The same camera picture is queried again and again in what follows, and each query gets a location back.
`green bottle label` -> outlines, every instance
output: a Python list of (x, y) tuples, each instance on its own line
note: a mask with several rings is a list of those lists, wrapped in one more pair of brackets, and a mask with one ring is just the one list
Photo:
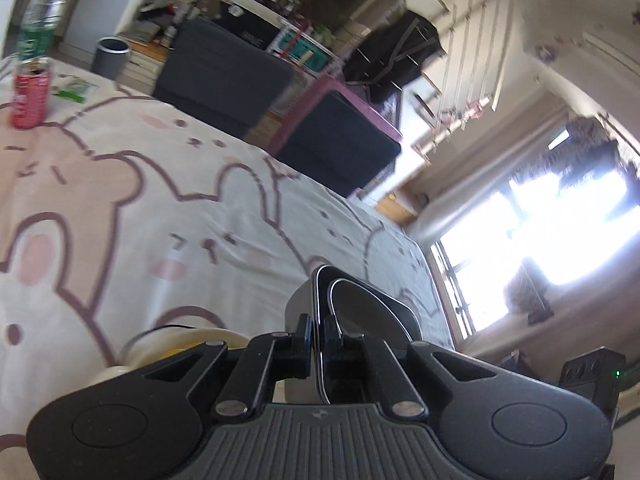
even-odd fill
[(22, 28), (18, 50), (21, 59), (44, 56), (53, 38), (53, 29), (45, 27)]

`green snack packet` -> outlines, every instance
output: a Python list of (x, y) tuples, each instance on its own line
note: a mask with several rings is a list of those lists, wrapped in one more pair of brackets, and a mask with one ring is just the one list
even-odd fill
[(70, 81), (63, 86), (54, 88), (53, 95), (75, 101), (76, 103), (84, 103), (91, 92), (98, 88), (98, 85), (89, 83), (87, 80), (77, 76), (69, 76)]

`bottle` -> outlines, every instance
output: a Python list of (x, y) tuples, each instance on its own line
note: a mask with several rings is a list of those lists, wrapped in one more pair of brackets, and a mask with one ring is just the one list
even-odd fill
[(66, 0), (31, 0), (22, 19), (18, 54), (21, 60), (44, 56), (62, 19)]

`hanging clothes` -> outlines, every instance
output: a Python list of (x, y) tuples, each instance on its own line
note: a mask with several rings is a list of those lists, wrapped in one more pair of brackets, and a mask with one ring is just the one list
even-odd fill
[(381, 104), (420, 77), (423, 63), (442, 52), (436, 28), (408, 10), (393, 25), (372, 32), (342, 73), (348, 84), (367, 86), (370, 101)]

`ribbed gray plate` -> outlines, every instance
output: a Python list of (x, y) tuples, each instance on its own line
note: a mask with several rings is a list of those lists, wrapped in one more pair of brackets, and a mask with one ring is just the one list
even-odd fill
[(221, 426), (173, 480), (478, 480), (447, 459), (418, 424), (373, 404), (268, 404), (251, 422)]

